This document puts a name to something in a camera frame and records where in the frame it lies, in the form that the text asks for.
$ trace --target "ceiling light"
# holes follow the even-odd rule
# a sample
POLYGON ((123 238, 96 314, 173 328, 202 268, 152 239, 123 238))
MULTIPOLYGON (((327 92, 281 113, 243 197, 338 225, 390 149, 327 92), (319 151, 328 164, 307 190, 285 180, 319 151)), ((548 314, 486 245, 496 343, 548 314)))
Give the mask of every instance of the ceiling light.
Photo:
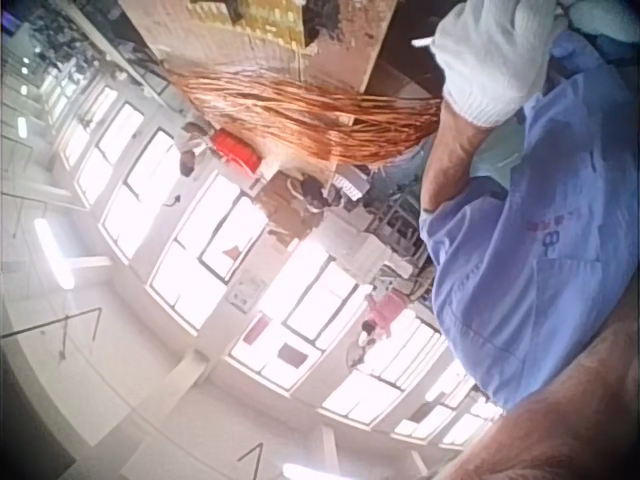
POLYGON ((76 282, 73 278, 73 273, 71 273, 71 268, 69 268, 69 264, 62 255, 60 247, 51 232, 49 222, 44 218, 36 218, 33 221, 33 226, 36 229, 38 240, 40 241, 40 245, 44 250, 44 254, 49 261, 49 266, 51 270, 53 270, 56 280, 64 290, 71 290, 75 287, 76 282))
POLYGON ((289 480, 349 480, 347 477, 318 472, 293 463, 283 465, 282 474, 289 480))
POLYGON ((27 138, 27 120, 24 117, 18 117, 18 135, 27 138))

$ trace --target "blue work uniform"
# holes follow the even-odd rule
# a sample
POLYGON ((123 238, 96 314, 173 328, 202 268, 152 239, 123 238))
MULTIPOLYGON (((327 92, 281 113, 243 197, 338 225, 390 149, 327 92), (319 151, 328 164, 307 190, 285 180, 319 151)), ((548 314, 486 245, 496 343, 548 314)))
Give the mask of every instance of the blue work uniform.
POLYGON ((587 347, 638 266, 637 105, 577 34, 552 57, 568 78, 525 106, 509 191, 473 178, 420 219, 438 323, 507 410, 587 347))

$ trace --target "hand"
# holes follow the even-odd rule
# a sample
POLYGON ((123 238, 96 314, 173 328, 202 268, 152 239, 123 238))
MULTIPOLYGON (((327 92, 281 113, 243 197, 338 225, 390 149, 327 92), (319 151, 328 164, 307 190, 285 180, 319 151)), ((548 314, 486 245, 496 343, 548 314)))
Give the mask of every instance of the hand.
POLYGON ((461 117, 498 126, 542 89, 551 44, 567 26, 556 9, 555 0, 468 0, 442 20, 431 50, 461 117))

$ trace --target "sleeve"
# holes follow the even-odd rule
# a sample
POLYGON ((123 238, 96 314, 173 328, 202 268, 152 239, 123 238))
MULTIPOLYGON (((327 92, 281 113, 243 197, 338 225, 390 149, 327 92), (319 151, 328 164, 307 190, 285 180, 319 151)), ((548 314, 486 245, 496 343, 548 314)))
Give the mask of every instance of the sleeve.
POLYGON ((434 213, 421 213, 420 235, 440 279, 455 281, 482 261, 506 197, 505 188, 493 178, 475 177, 464 192, 434 213))

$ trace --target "metal rod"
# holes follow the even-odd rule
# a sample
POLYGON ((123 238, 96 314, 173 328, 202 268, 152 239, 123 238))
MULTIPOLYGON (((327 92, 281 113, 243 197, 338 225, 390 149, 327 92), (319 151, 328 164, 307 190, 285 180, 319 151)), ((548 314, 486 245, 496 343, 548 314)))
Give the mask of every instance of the metal rod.
POLYGON ((47 200, 40 200, 39 198, 25 197, 24 195, 18 195, 16 193, 8 193, 8 192, 2 192, 2 195, 4 195, 5 197, 10 197, 10 198, 17 198, 19 200, 28 200, 28 201, 31 201, 31 202, 37 202, 37 203, 41 203, 43 205, 54 205, 56 207, 71 208, 72 210, 80 210, 82 212, 88 211, 88 209, 86 207, 83 207, 83 206, 80 206, 80 205, 74 205, 72 203, 52 202, 52 201, 47 201, 47 200))
POLYGON ((98 327, 100 326, 101 318, 102 318, 102 308, 98 310, 98 315, 96 315, 96 326, 93 328, 93 337, 91 337, 92 342, 95 342, 96 337, 98 336, 98 327))
POLYGON ((238 458, 238 460, 236 460, 236 462, 241 462, 242 460, 247 458, 249 455, 251 455, 253 452, 258 450, 258 457, 256 458, 256 464, 255 464, 255 467, 253 468, 252 480, 258 480, 258 473, 260 471, 260 461, 262 460, 262 450, 263 449, 264 449, 264 443, 260 442, 255 447, 253 447, 251 450, 249 450, 248 452, 242 454, 240 456, 240 458, 238 458))
MULTIPOLYGON (((27 332, 33 332, 34 330, 39 330, 41 328, 49 327, 51 325, 56 325, 58 323, 62 323, 62 322, 71 320, 73 318, 81 317, 83 315, 88 315, 88 314, 94 313, 94 312, 98 313, 98 320, 100 320, 100 317, 102 316, 102 307, 94 307, 94 308, 90 308, 89 310, 83 310, 82 312, 73 313, 71 315, 65 315, 62 318, 58 318, 56 320, 51 320, 50 322, 45 322, 45 323, 41 323, 39 325, 34 325, 32 327, 27 327, 27 328, 23 328, 23 329, 20 329, 20 330, 16 330, 14 332, 5 333, 3 335, 0 335, 0 340, 4 340, 6 338, 11 338, 11 337, 16 337, 18 335, 22 335, 23 333, 27 333, 27 332)), ((96 335, 97 331, 98 331, 98 328, 96 327, 95 330, 94 330, 94 339, 95 339, 95 335, 96 335)))
POLYGON ((22 209, 24 208, 24 200, 20 201, 20 206, 18 207, 18 215, 16 216, 16 225, 13 227, 13 234, 11 237, 15 240, 18 236, 18 229, 20 228, 20 220, 22 220, 22 209))
POLYGON ((67 334, 69 332, 69 317, 65 317, 62 328, 62 350, 60 351, 60 359, 65 360, 67 358, 67 334))

